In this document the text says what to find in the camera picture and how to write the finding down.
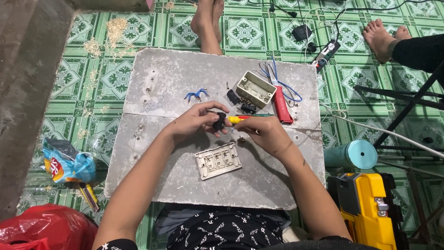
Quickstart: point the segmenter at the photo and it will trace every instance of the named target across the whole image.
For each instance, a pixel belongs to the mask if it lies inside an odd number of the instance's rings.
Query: teal cylinder
[[[365,140],[354,140],[348,144],[324,150],[326,167],[354,167],[370,169],[375,166],[378,154],[375,147]]]

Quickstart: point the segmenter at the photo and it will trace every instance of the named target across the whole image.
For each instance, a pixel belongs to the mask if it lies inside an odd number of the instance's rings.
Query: bare foot
[[[193,20],[191,20],[190,27],[199,37],[204,30],[213,30],[213,0],[199,0],[199,5]]]
[[[395,33],[395,38],[398,40],[410,39],[412,36],[408,33],[408,29],[405,25],[398,27],[398,31]]]
[[[216,5],[214,6],[213,11],[213,28],[219,43],[222,41],[221,29],[219,28],[219,19],[222,16],[223,8],[224,0],[216,0]]]
[[[389,48],[389,44],[396,40],[396,38],[392,37],[385,30],[381,19],[378,18],[376,21],[369,22],[369,24],[364,27],[362,34],[380,63],[386,63],[390,60],[387,49]]]

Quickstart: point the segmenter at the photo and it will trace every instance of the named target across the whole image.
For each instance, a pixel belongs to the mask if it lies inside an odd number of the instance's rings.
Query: electrical switch plate
[[[208,178],[242,168],[234,142],[197,153],[200,178]]]
[[[251,71],[247,71],[236,85],[236,93],[250,100],[254,106],[260,109],[270,103],[276,89],[276,86],[264,81]]]

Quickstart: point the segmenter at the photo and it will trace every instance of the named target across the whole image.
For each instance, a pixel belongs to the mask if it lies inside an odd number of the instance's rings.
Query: hand
[[[250,117],[234,128],[247,133],[257,145],[280,161],[288,148],[296,146],[275,116]]]
[[[218,130],[212,127],[213,123],[219,120],[219,115],[209,109],[220,109],[225,113],[230,112],[225,105],[216,101],[194,104],[189,110],[174,119],[174,121],[168,124],[163,130],[173,136],[175,144],[185,140],[187,136],[196,132],[198,129],[202,129],[219,138],[220,135]],[[232,126],[231,122],[226,118],[224,120],[224,125],[228,127]],[[228,133],[226,129],[222,129],[221,131],[223,134]]]

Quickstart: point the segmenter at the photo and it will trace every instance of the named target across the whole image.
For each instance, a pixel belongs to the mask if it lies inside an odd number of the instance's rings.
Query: patterned floor tile
[[[26,188],[17,207],[18,214],[31,206],[50,202],[75,208],[94,221],[100,221],[103,209],[107,205],[107,199],[103,196],[104,180],[119,128],[134,62],[134,51],[143,47],[195,52],[200,50],[200,41],[190,28],[196,8],[184,0],[173,0],[174,7],[166,9],[167,2],[158,0],[151,13],[89,11],[76,16],[59,64],[40,139],[27,176]],[[297,0],[276,0],[275,3],[280,7],[297,13],[294,19],[280,10],[270,12],[268,6],[254,4],[269,2],[271,1],[225,1],[225,10],[219,20],[222,33],[221,48],[225,55],[268,60],[274,56],[279,61],[309,63],[317,52],[312,55],[305,53],[306,41],[296,42],[291,36],[294,27],[306,23],[313,31],[309,41],[320,46],[337,38],[337,31],[330,24],[344,7],[390,8],[399,5],[402,0],[300,0],[301,14]],[[106,23],[116,17],[125,18],[128,26],[116,49],[111,51]],[[338,40],[341,48],[318,76],[319,101],[332,109],[345,112],[353,121],[386,128],[405,106],[405,102],[369,93],[357,93],[353,86],[417,91],[429,74],[402,67],[397,63],[379,64],[362,36],[363,27],[376,18],[383,20],[386,30],[391,34],[400,25],[406,25],[412,36],[443,34],[444,4],[408,3],[392,11],[350,11],[338,21]],[[94,58],[84,49],[84,43],[92,38],[100,45],[101,54],[98,58]],[[132,44],[133,48],[128,49],[129,44]],[[432,91],[444,93],[438,84],[433,85]],[[334,119],[324,106],[320,106],[320,110],[325,149],[346,144],[354,139],[364,139],[373,143],[381,135],[373,129]],[[333,114],[339,115],[337,111],[333,111]],[[427,146],[442,147],[443,119],[444,112],[417,106],[399,125],[396,132],[423,144],[424,137],[431,137],[433,143]],[[96,149],[92,149],[88,144],[94,136],[103,140]],[[102,207],[98,213],[89,208],[77,189],[65,184],[55,184],[40,168],[43,164],[41,143],[44,137],[66,139],[79,150],[93,153],[97,166],[94,190]],[[410,146],[393,137],[387,138],[383,144]],[[378,153],[401,155],[400,151],[379,150]],[[424,155],[418,152],[408,153]],[[398,163],[430,171],[443,171],[442,166],[432,163]],[[419,222],[405,172],[384,165],[377,165],[367,171],[362,170],[368,173],[373,171],[394,175],[396,189],[393,194],[396,202],[402,207],[402,227],[411,234]],[[426,175],[417,175],[416,178],[426,213],[431,213],[444,197],[444,182]],[[139,225],[136,243],[142,250],[164,249],[166,246],[166,236],[158,236],[153,230],[155,215],[161,207],[161,203],[153,202]],[[290,211],[290,215],[294,221],[293,225],[305,226],[297,209]],[[430,228],[434,240],[444,243],[444,239],[437,234],[437,226],[433,224]]]

